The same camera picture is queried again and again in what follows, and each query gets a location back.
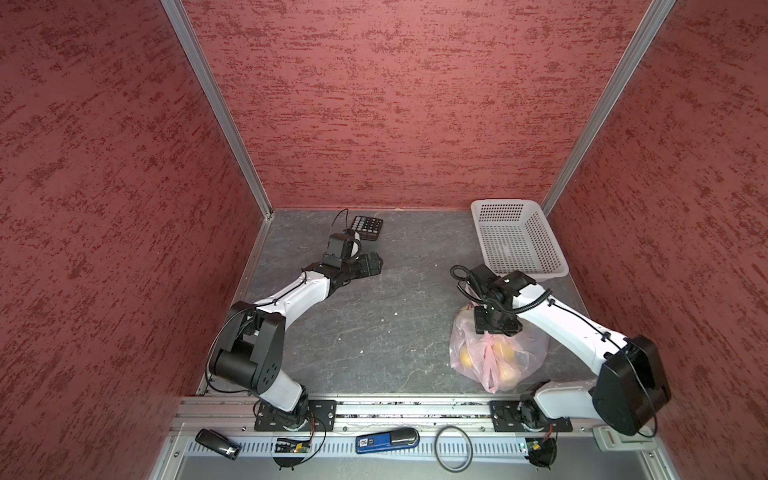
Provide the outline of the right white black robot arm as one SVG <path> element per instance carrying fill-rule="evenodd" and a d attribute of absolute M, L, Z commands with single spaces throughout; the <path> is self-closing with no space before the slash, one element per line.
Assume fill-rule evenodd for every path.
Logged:
<path fill-rule="evenodd" d="M 653 438 L 658 413 L 671 399 L 658 347 L 648 338 L 628 337 L 580 314 L 551 289 L 515 271 L 504 277 L 485 266 L 461 281 L 487 333 L 519 332 L 524 322 L 566 347 L 593 373 L 591 380 L 547 381 L 520 400 L 520 420 L 536 430 L 546 420 L 599 420 L 626 436 Z"/>

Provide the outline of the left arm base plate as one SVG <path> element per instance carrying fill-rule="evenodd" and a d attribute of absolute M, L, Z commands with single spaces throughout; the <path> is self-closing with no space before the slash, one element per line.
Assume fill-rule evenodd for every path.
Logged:
<path fill-rule="evenodd" d="M 334 400 L 309 400 L 307 412 L 300 417 L 290 417 L 288 413 L 269 404 L 259 403 L 254 406 L 256 432 L 311 432 L 313 427 L 330 432 L 334 429 L 337 402 Z"/>

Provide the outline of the white plastic basket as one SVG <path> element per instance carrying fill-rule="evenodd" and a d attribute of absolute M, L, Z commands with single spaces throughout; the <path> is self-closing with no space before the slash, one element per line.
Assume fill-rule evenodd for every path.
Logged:
<path fill-rule="evenodd" d="M 484 263 L 495 274 L 521 271 L 538 282 L 569 274 L 562 249 L 538 203 L 476 200 L 471 213 Z"/>

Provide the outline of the pink plastic bag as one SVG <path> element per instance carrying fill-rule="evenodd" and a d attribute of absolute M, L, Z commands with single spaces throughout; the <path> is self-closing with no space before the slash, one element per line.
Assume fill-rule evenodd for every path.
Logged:
<path fill-rule="evenodd" d="M 510 391 L 544 363 L 549 336 L 540 328 L 492 306 L 465 281 L 459 290 L 470 303 L 455 316 L 449 341 L 449 364 L 490 393 Z"/>

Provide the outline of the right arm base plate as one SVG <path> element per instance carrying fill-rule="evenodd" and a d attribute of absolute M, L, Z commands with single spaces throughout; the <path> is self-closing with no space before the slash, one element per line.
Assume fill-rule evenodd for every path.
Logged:
<path fill-rule="evenodd" d="M 572 432 L 569 418 L 550 418 L 533 400 L 497 400 L 489 402 L 495 432 L 561 433 Z"/>

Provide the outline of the yellow fruit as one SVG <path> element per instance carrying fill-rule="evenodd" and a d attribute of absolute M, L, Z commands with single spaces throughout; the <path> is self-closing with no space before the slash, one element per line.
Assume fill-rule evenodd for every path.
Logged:
<path fill-rule="evenodd" d="M 521 380 L 520 370 L 513 365 L 515 353 L 516 351 L 506 344 L 494 343 L 491 347 L 484 348 L 481 362 L 474 362 L 468 343 L 465 343 L 459 350 L 459 362 L 465 370 L 472 371 L 485 387 L 508 389 Z"/>

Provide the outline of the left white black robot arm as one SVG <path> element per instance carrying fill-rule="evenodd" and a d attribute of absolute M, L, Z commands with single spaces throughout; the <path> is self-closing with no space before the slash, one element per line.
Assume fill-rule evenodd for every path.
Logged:
<path fill-rule="evenodd" d="M 206 374 L 256 396 L 284 428 L 310 418 L 306 387 L 282 370 L 287 329 L 314 305 L 351 281 L 381 273 L 383 260 L 363 253 L 339 267 L 313 263 L 288 286 L 256 303 L 238 302 L 209 349 Z"/>

